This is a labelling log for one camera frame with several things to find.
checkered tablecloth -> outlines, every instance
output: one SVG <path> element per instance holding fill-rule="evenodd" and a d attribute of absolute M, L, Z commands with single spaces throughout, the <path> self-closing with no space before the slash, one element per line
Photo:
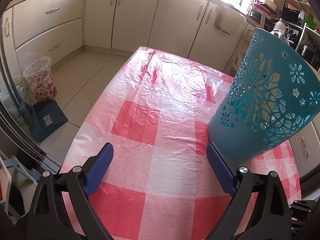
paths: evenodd
<path fill-rule="evenodd" d="M 113 144 L 113 161 L 90 201 L 115 239 L 200 240 L 213 229 L 230 198 L 206 159 L 207 123 L 232 80 L 193 61 L 139 48 L 106 87 L 61 172 L 83 165 L 106 142 Z M 288 202 L 301 199 L 289 141 L 245 165 L 255 173 L 278 172 Z M 64 197 L 74 229 L 82 233 Z"/>

floral trash can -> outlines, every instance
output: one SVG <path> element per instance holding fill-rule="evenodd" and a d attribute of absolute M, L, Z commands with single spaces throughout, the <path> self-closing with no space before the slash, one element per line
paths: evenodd
<path fill-rule="evenodd" d="M 241 164 L 289 139 L 319 111 L 318 73 L 286 43 L 255 28 L 208 134 L 223 155 Z"/>
<path fill-rule="evenodd" d="M 51 59 L 41 54 L 26 54 L 23 77 L 38 102 L 53 100 L 57 96 L 51 72 Z"/>

green object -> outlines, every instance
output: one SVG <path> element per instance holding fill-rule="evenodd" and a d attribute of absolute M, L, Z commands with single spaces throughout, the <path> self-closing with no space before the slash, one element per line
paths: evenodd
<path fill-rule="evenodd" d="M 311 29 L 311 30 L 314 30 L 316 28 L 316 24 L 315 22 L 313 21 L 313 19 L 311 18 L 310 14 L 307 14 L 306 16 L 306 23 L 308 24 L 308 27 Z"/>

silver screw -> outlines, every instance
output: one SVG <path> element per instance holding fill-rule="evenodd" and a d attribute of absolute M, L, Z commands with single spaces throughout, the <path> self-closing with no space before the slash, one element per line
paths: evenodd
<path fill-rule="evenodd" d="M 246 167 L 240 167 L 240 168 L 239 168 L 239 171 L 240 171 L 241 173 L 247 173 L 247 172 L 248 172 L 248 169 L 247 169 Z"/>
<path fill-rule="evenodd" d="M 81 171 L 81 167 L 80 166 L 75 166 L 75 167 L 73 167 L 72 171 L 77 173 L 77 172 Z"/>
<path fill-rule="evenodd" d="M 278 177 L 278 173 L 276 173 L 275 171 L 270 172 L 271 177 Z"/>
<path fill-rule="evenodd" d="M 50 175 L 50 171 L 45 171 L 44 173 L 42 173 L 42 176 L 44 177 L 48 177 Z"/>

white square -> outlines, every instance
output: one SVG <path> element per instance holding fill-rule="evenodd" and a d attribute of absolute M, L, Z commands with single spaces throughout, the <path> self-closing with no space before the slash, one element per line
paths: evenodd
<path fill-rule="evenodd" d="M 196 154 L 154 147 L 147 193 L 195 197 Z"/>

